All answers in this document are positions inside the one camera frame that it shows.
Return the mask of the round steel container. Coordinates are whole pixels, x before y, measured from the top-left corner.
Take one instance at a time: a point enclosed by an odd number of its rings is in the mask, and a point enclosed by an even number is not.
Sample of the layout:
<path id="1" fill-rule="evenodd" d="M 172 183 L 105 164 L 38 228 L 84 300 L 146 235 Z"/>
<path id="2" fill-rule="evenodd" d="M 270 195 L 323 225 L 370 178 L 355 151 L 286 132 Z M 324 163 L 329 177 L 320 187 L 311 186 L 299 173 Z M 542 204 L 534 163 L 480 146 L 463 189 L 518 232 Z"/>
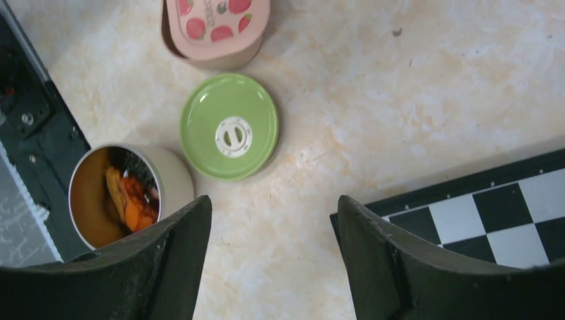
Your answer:
<path id="1" fill-rule="evenodd" d="M 78 236 L 94 250 L 166 219 L 194 198 L 189 170 L 172 151 L 111 143 L 79 160 L 68 206 Z"/>

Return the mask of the orange fried food piece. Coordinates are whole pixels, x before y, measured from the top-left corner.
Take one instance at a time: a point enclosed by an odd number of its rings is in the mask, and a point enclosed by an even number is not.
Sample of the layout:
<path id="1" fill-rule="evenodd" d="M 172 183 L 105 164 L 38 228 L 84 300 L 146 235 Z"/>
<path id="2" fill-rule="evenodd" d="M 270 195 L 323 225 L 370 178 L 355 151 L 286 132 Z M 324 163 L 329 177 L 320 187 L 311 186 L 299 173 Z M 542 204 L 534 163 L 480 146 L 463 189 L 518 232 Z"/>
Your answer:
<path id="1" fill-rule="evenodd" d="M 126 200 L 120 188 L 121 172 L 110 166 L 106 170 L 106 182 L 109 194 L 116 206 L 120 221 L 125 223 Z"/>

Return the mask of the dark seaweed roll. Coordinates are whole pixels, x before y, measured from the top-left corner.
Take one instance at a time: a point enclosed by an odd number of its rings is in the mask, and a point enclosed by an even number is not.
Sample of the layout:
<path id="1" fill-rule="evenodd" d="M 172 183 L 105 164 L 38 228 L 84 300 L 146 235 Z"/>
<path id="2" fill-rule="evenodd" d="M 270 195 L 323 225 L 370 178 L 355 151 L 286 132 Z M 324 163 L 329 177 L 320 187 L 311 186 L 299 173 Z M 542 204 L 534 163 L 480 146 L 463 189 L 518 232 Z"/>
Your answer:
<path id="1" fill-rule="evenodd" d="M 136 154 L 127 151 L 125 153 L 124 166 L 125 176 L 137 178 L 147 189 L 157 187 L 154 175 L 149 166 Z"/>

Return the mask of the green round lid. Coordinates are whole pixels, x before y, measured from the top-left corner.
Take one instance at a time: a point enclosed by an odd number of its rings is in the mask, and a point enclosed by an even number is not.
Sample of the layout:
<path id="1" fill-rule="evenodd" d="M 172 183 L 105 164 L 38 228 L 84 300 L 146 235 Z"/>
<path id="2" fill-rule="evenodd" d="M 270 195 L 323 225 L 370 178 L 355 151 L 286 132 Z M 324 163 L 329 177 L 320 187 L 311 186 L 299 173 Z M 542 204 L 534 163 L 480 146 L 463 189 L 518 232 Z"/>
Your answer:
<path id="1" fill-rule="evenodd" d="M 240 73 L 220 73 L 190 94 L 179 135 L 185 157 L 196 171 L 236 181 L 268 162 L 279 127 L 275 101 L 258 81 Z"/>

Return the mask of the orange chicken drumstick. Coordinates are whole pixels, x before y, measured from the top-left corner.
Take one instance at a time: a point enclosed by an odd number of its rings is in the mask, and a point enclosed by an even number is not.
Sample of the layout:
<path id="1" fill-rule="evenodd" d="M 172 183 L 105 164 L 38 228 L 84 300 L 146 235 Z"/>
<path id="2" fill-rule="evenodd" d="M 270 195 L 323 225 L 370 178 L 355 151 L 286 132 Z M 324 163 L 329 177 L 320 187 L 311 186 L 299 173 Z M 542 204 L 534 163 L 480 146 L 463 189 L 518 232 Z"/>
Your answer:
<path id="1" fill-rule="evenodd" d="M 158 210 L 146 201 L 144 185 L 137 178 L 121 178 L 120 188 L 126 200 L 125 225 L 131 232 L 138 232 L 157 222 Z"/>

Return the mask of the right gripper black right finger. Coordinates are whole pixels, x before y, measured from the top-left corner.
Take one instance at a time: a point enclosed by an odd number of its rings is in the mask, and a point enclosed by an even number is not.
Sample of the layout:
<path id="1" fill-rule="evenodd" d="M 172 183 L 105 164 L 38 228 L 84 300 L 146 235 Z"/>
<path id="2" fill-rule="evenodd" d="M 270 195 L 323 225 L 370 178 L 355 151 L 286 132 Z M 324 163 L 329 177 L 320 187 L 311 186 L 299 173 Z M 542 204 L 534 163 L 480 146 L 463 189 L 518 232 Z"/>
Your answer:
<path id="1" fill-rule="evenodd" d="M 563 319 L 564 263 L 519 269 L 432 244 L 338 200 L 340 250 L 357 319 Z"/>

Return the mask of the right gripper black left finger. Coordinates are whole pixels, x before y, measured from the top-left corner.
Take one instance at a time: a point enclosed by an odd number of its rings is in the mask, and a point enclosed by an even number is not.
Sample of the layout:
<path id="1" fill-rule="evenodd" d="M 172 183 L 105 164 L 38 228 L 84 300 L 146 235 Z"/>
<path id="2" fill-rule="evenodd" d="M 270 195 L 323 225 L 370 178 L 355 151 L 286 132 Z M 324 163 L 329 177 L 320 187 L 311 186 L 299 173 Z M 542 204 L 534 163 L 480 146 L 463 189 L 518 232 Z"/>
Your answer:
<path id="1" fill-rule="evenodd" d="M 1 268 L 2 319 L 192 319 L 211 233 L 201 196 L 67 263 Z"/>

